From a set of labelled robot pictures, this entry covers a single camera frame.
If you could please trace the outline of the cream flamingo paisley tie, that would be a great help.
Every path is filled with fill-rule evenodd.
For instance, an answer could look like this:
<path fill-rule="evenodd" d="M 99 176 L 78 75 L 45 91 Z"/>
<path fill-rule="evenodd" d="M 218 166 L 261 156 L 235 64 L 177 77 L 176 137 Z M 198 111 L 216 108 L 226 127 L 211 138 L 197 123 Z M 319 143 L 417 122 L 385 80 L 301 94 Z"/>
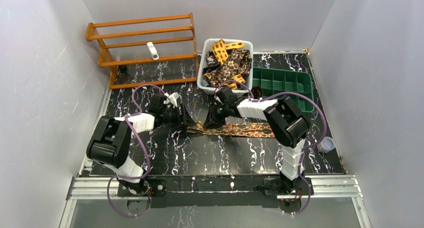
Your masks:
<path fill-rule="evenodd" d="M 223 135 L 249 138 L 275 138 L 268 123 L 228 123 L 219 128 L 204 129 L 203 123 L 198 122 L 195 126 L 189 126 L 186 130 L 191 134 L 201 135 Z"/>

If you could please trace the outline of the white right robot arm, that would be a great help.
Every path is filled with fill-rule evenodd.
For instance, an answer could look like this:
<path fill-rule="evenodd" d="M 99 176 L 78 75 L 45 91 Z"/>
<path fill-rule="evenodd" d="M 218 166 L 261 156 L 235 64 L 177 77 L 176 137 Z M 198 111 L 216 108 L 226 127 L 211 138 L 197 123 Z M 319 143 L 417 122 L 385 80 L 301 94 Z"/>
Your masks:
<path fill-rule="evenodd" d="M 304 171 L 304 143 L 311 122 L 291 98 L 293 92 L 281 92 L 273 97 L 255 99 L 238 97 L 231 88 L 219 89 L 210 105 L 204 129 L 225 125 L 227 117 L 255 118 L 266 121 L 275 139 L 282 145 L 282 164 L 279 180 L 269 182 L 264 188 L 288 194 L 299 189 Z"/>

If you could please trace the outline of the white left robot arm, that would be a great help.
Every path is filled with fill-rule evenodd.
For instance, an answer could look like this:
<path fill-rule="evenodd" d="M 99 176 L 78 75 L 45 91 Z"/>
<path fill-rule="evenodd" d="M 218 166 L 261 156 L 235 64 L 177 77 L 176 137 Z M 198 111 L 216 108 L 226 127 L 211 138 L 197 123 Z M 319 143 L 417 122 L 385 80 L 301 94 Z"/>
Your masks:
<path fill-rule="evenodd" d="M 178 99 L 178 93 L 155 94 L 143 113 L 128 118 L 102 116 L 87 146 L 87 157 L 111 169 L 120 184 L 132 194 L 145 194 L 150 185 L 141 176 L 146 170 L 129 156 L 132 136 L 154 130 L 163 124 L 176 130 L 195 126 L 196 122 Z"/>

